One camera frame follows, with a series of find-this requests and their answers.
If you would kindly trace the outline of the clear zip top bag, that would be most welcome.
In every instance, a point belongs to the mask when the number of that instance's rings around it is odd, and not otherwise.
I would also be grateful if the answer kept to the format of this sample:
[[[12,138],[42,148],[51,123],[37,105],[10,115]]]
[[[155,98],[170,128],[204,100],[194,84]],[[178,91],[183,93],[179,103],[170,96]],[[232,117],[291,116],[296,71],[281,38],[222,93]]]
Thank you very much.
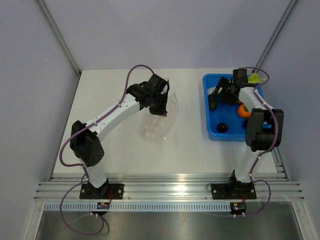
[[[169,94],[166,110],[166,116],[153,115],[149,112],[143,114],[142,124],[139,128],[139,134],[143,139],[152,142],[160,142],[167,139],[168,132],[175,124],[179,113],[175,92]]]

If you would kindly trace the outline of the orange persimmon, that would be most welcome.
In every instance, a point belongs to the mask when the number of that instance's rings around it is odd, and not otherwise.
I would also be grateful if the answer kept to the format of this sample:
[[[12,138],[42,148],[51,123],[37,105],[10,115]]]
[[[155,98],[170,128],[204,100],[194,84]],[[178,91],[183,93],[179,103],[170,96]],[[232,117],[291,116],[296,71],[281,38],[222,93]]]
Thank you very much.
[[[240,104],[237,108],[237,114],[241,117],[241,118],[245,118],[248,119],[251,116],[251,113],[248,111],[248,109],[246,108],[246,106],[244,104]]]

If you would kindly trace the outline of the dark green avocado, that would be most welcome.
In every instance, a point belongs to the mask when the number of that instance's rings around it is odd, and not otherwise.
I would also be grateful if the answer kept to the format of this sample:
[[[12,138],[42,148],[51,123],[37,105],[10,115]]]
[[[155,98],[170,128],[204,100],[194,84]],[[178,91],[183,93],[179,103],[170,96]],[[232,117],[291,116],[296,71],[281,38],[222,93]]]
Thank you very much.
[[[210,111],[215,111],[217,109],[217,100],[214,95],[208,96],[208,106]]]

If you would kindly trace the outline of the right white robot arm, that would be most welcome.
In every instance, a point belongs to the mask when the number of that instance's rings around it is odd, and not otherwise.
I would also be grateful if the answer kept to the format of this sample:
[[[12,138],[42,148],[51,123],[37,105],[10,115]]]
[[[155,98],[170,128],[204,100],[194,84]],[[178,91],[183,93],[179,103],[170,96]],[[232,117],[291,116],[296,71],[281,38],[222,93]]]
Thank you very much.
[[[232,71],[231,79],[221,77],[206,98],[208,109],[213,112],[217,111],[218,103],[230,106],[243,104],[249,112],[244,138],[247,149],[227,183],[212,184],[214,199],[255,199],[255,167],[265,154],[281,143],[284,112],[273,108],[261,97],[259,86],[260,82],[249,82],[247,68],[238,68]]]

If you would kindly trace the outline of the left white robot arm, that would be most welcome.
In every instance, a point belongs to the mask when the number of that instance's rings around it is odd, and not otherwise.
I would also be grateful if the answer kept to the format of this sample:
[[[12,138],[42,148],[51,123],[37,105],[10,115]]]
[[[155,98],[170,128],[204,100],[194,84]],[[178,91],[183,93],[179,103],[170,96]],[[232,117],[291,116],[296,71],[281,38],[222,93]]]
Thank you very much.
[[[148,81],[129,86],[119,103],[94,119],[73,123],[70,148],[84,165],[91,184],[90,193],[95,198],[103,199],[108,194],[108,180],[101,164],[105,155],[102,141],[121,122],[144,108],[152,115],[166,117],[169,90],[169,81],[153,74]]]

